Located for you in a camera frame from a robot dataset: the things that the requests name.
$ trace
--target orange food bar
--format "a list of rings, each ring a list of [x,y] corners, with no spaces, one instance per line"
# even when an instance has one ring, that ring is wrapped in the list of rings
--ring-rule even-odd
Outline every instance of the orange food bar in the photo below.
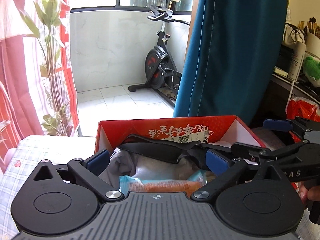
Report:
[[[129,191],[133,192],[186,192],[188,197],[202,187],[202,182],[188,180],[169,180],[155,183],[130,182]]]

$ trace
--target red cardboard box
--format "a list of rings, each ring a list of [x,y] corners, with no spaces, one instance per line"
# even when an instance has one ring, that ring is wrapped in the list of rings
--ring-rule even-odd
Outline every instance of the red cardboard box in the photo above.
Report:
[[[168,119],[100,121],[95,152],[107,149],[110,154],[130,134],[181,143],[200,140],[223,140],[265,147],[263,142],[235,115],[181,117]]]

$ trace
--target gray ribbed plate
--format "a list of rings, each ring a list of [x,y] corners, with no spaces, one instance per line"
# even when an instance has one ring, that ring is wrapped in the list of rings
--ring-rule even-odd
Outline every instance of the gray ribbed plate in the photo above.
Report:
[[[73,233],[54,237],[18,234],[14,240],[257,240],[223,225],[206,203],[184,193],[130,193],[117,203],[106,203],[96,218]],[[297,240],[294,234],[269,238]]]

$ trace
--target green plush toy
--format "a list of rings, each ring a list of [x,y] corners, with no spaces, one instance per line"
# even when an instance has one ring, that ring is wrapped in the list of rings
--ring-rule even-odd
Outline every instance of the green plush toy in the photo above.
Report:
[[[313,81],[318,81],[320,79],[320,62],[315,60],[313,57],[306,57],[304,60],[303,71],[308,78],[310,77]]]

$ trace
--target exercise bike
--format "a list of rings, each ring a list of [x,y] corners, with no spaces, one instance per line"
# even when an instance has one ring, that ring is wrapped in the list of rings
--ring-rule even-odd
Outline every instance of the exercise bike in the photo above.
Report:
[[[157,45],[150,50],[146,57],[146,83],[129,86],[128,90],[130,92],[135,92],[137,89],[153,88],[163,96],[169,104],[173,104],[172,101],[157,90],[164,87],[166,84],[172,90],[173,94],[177,96],[182,76],[182,73],[177,70],[173,58],[167,48],[167,42],[171,35],[165,33],[165,23],[179,22],[186,25],[190,25],[190,23],[174,19],[172,17],[172,11],[167,8],[152,5],[150,9],[152,11],[152,15],[149,15],[148,19],[152,21],[163,21],[164,23],[161,30],[157,32],[157,35],[159,36]]]

